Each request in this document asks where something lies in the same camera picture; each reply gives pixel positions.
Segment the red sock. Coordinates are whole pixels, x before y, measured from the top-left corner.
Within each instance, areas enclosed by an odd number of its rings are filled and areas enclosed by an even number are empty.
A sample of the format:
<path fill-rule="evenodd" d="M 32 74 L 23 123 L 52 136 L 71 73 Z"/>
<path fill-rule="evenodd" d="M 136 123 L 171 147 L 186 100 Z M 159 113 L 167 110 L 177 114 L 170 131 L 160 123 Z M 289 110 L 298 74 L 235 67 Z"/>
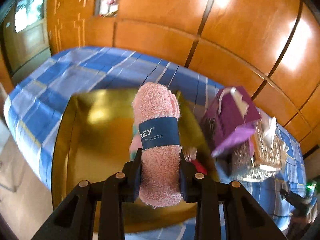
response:
<path fill-rule="evenodd" d="M 191 163 L 195 166 L 198 173 L 207 175 L 206 168 L 197 159 L 191 160 Z"/>

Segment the pink washcloth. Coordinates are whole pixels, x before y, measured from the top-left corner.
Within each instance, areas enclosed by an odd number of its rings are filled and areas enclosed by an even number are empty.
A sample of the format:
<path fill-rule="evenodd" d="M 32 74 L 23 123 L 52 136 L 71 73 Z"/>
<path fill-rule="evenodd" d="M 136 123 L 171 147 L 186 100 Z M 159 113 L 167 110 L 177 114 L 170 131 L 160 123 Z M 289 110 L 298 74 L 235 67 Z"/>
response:
<path fill-rule="evenodd" d="M 177 205 L 182 199 L 177 98 L 166 86 L 147 82 L 138 90 L 132 108 L 137 133 L 131 150 L 142 149 L 139 197 L 152 207 Z"/>

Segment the blue plush toy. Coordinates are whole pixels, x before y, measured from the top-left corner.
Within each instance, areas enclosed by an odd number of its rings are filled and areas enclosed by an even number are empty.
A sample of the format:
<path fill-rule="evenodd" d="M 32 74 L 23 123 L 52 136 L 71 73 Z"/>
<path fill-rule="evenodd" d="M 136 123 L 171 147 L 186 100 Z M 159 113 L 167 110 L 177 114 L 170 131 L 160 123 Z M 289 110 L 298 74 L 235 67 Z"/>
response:
<path fill-rule="evenodd" d="M 139 147 L 140 147 L 140 140 L 139 140 L 138 128 L 135 124 L 133 124 L 130 152 L 137 152 Z"/>

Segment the ornate gold tissue box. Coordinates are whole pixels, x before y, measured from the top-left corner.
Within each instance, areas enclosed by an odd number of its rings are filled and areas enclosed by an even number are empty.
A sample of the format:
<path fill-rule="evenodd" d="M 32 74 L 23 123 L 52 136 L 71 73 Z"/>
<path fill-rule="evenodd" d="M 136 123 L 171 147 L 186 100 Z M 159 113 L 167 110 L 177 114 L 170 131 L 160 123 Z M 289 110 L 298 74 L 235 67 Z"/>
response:
<path fill-rule="evenodd" d="M 276 134 L 272 145 L 265 141 L 264 128 L 268 118 L 265 116 L 258 121 L 249 139 L 232 150 L 232 179 L 262 182 L 284 171 L 289 147 Z"/>

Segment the white tissue paper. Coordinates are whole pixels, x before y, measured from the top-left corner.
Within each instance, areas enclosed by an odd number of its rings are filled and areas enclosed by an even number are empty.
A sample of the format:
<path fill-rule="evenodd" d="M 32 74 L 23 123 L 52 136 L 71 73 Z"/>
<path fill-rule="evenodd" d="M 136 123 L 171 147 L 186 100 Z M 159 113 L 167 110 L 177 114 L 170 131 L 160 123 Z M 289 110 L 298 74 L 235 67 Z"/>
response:
<path fill-rule="evenodd" d="M 275 116 L 272 118 L 268 118 L 268 120 L 265 121 L 264 139 L 270 145 L 272 145 L 274 136 L 276 134 L 276 124 L 277 124 L 277 119 Z"/>

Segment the gold metal tray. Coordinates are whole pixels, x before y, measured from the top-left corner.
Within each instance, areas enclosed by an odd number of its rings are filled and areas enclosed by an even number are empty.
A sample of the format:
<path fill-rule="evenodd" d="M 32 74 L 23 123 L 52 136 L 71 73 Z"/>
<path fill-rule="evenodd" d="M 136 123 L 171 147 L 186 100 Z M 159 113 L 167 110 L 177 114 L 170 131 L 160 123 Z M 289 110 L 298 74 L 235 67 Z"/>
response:
<path fill-rule="evenodd" d="M 132 100 L 137 88 L 100 89 L 74 94 L 63 114 L 57 133 L 52 164 L 53 208 L 65 199 L 81 181 L 103 181 L 122 170 L 130 161 L 132 141 Z M 176 92 L 180 105 L 178 127 L 183 150 L 197 148 L 210 157 L 210 151 L 198 122 L 205 107 L 187 100 L 182 89 Z M 123 204 L 124 231 L 149 231 L 180 224 L 196 216 L 196 204 L 153 209 L 140 199 Z"/>

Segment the purple cardboard carton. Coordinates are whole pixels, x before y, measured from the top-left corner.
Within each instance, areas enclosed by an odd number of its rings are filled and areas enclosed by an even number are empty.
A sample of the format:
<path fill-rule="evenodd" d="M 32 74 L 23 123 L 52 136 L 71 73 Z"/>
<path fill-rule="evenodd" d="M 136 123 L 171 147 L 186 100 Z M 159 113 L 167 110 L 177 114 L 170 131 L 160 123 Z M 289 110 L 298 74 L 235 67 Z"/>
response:
<path fill-rule="evenodd" d="M 212 157 L 248 140 L 260 119 L 244 87 L 220 89 L 200 122 Z"/>

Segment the blue plaid bedsheet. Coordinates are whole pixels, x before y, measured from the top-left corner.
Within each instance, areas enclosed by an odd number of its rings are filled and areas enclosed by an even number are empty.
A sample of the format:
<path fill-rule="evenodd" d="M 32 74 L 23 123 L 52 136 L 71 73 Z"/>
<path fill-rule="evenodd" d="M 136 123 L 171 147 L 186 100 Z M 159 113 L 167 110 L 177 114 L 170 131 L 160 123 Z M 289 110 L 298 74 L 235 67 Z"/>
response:
<path fill-rule="evenodd" d="M 9 130 L 25 160 L 51 190 L 52 161 L 57 130 L 70 97 L 93 89 L 140 87 L 158 82 L 172 92 L 179 90 L 200 120 L 223 85 L 164 59 L 116 48 L 84 47 L 50 57 L 18 83 L 4 104 Z M 306 174 L 297 140 L 280 124 L 276 134 L 289 147 L 284 174 L 259 183 L 244 182 L 280 230 L 289 226 L 294 207 L 280 197 L 285 181 L 297 194 L 305 194 Z M 183 224 L 142 233 L 126 239 L 193 239 L 195 219 Z"/>

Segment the wooden wardrobe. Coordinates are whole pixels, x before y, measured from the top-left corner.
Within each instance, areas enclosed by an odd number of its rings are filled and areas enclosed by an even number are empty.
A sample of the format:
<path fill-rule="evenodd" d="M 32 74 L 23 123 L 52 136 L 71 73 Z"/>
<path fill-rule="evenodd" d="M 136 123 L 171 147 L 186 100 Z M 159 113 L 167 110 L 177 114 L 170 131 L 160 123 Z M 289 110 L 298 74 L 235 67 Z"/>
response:
<path fill-rule="evenodd" d="M 47 0 L 51 51 L 118 47 L 242 85 L 303 153 L 319 144 L 319 23 L 303 0 Z"/>

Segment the wooden door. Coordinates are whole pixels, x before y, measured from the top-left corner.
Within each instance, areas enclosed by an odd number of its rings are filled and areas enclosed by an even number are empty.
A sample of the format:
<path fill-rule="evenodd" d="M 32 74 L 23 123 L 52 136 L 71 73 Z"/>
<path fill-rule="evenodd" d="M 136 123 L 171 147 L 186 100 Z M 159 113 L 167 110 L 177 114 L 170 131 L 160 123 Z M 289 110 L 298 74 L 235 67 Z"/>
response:
<path fill-rule="evenodd" d="M 14 0 L 1 24 L 1 43 L 10 76 L 29 74 L 50 56 L 46 0 Z"/>

